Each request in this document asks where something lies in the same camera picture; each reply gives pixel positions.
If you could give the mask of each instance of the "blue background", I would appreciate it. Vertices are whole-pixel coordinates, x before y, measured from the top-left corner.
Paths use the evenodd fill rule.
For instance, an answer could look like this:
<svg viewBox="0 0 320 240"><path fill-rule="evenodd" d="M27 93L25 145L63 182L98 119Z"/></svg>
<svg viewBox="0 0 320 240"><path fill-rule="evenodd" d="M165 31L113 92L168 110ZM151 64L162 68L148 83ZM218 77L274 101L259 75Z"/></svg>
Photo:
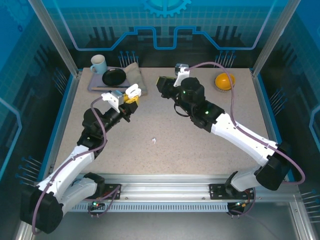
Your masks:
<svg viewBox="0 0 320 240"><path fill-rule="evenodd" d="M18 170L21 157L32 155L38 161L43 160L62 101L63 91L55 84L57 69L67 79L69 73L28 2L13 0L11 6L5 2L0 0L0 97L18 110L22 121L22 132L0 181L0 204L12 206L3 213L10 224L3 224L0 229L1 236L9 239L16 227L12 223L19 218L18 196L22 186L14 176L21 174ZM224 48L223 55L227 54L226 49L235 50L235 61L227 67L251 68L287 0L191 0L185 9L177 10L172 16L161 14L159 0L146 0L149 5L141 0L43 2L79 68L89 67L91 56L98 53L105 55L109 65L120 67L120 51L127 50L139 55L141 67L172 67L177 62L194 65L217 59L221 53L217 46ZM174 7L178 9L183 3L182 0L172 2L177 3ZM10 14L10 9L19 9L17 6L27 7L26 17ZM261 71L269 97L283 88L281 96L287 101L280 112L274 112L275 120L281 138L292 145L293 158L306 172L306 189L320 185L316 177L320 168L317 145L320 113L315 113L311 121L313 110L320 102L319 9L319 1L301 1ZM175 29L181 26L192 26L194 31L181 29L175 36ZM140 29L136 35L121 38L134 32L135 27L153 27L155 35L150 29ZM155 49L155 38L159 49ZM3 105L0 105L0 128L2 165L17 131L16 117Z"/></svg>

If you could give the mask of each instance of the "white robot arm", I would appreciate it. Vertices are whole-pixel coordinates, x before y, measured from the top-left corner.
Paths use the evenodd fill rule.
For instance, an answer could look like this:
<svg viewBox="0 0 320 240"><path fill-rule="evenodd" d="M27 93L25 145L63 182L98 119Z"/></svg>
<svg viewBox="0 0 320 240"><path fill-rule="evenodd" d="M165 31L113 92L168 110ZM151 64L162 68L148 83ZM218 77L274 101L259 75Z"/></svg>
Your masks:
<svg viewBox="0 0 320 240"><path fill-rule="evenodd" d="M111 108L104 114L98 109L94 110L104 125L105 132L108 132L121 119L130 122L131 114L138 108L141 89L134 84L125 94L111 91L101 96ZM83 199L101 197L105 193L104 178L94 173L86 174L80 182L70 187L78 174L103 150L99 146L103 146L105 136L91 108L84 113L83 118L84 130L70 156L46 179L36 186L28 185L22 191L20 219L31 225L36 214L35 227L47 234L54 231L63 216Z"/></svg>
<svg viewBox="0 0 320 240"><path fill-rule="evenodd" d="M269 190L277 190L288 173L290 166L287 160L272 149L258 143L242 133L237 127L281 152L287 150L285 143L276 142L262 136L236 122L234 126L231 117L219 106L206 100L205 89L195 77L189 77L189 68L185 64L177 64L177 78L160 76L157 88L163 98L173 99L174 107L181 107L191 121L199 128L218 135L233 143L256 162L257 166L241 172L234 172L225 183L225 190L231 197L246 189L263 186Z"/></svg>

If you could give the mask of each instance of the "beige tabletop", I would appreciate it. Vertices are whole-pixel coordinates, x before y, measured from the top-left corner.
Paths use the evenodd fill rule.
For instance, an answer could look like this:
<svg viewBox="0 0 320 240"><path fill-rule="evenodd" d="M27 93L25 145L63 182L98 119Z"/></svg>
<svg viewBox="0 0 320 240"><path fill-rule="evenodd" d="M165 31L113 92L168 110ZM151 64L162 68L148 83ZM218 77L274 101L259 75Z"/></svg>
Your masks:
<svg viewBox="0 0 320 240"><path fill-rule="evenodd" d="M174 68L141 68L148 94L140 98L131 122L124 119L107 133L107 145L97 159L82 173L97 174L231 174L256 165L245 152L227 140L196 127L189 118L174 111L171 99L161 98L156 87L159 76L175 76ZM191 71L204 86L206 99L230 113L230 92L214 88L218 68ZM231 68L236 78L235 119L267 137L257 95L247 68ZM55 168L72 152L83 131L84 112L99 93L87 90L92 77L84 68L63 135ZM100 101L95 105L102 113L110 107Z"/></svg>

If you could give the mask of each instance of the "blue wall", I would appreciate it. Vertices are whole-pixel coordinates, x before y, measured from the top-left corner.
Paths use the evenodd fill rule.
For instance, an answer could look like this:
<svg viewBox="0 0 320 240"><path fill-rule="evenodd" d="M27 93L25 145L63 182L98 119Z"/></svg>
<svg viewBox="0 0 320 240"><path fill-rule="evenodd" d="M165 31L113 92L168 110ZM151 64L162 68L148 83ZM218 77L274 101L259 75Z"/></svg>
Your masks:
<svg viewBox="0 0 320 240"><path fill-rule="evenodd" d="M22 188L34 180L20 178L19 166L32 170L22 157L42 161L63 97L54 80L69 73L26 0L0 0L0 53L0 238L13 239Z"/></svg>
<svg viewBox="0 0 320 240"><path fill-rule="evenodd" d="M89 66L93 52L104 54L109 65L120 67L120 51L135 51L141 67L169 67L180 59L193 60L188 62L190 65L212 61L220 51L224 56L225 51L230 51L230 58L237 57L233 67L252 67L286 3L287 0L44 2L80 68ZM174 56L170 58L172 62L157 60L168 54Z"/></svg>
<svg viewBox="0 0 320 240"><path fill-rule="evenodd" d="M33 15L34 12L27 1L0 0L0 70Z"/></svg>
<svg viewBox="0 0 320 240"><path fill-rule="evenodd" d="M261 71L281 138L305 172L302 192L320 191L319 9L319 1L301 0Z"/></svg>

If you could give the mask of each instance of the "black mounting plate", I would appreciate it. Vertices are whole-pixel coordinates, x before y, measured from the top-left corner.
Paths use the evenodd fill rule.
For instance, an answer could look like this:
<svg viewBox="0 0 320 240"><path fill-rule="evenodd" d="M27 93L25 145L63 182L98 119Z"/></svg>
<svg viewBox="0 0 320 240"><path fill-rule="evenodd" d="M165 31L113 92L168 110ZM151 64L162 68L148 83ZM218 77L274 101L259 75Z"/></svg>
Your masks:
<svg viewBox="0 0 320 240"><path fill-rule="evenodd" d="M114 200L119 200L120 199L120 195L121 195L121 184L104 184L104 190L103 190L103 194L99 197L103 198L104 196L108 195L109 193L111 193L116 187L120 186L118 193L115 196ZM88 197L87 199L96 199L97 197L92 195L90 197ZM106 200L112 200L113 195L109 196L106 198Z"/></svg>
<svg viewBox="0 0 320 240"><path fill-rule="evenodd" d="M249 188L249 197L254 199L254 190ZM209 184L210 199L211 200L248 200L248 195L244 191L238 192L234 197L226 193L225 184Z"/></svg>

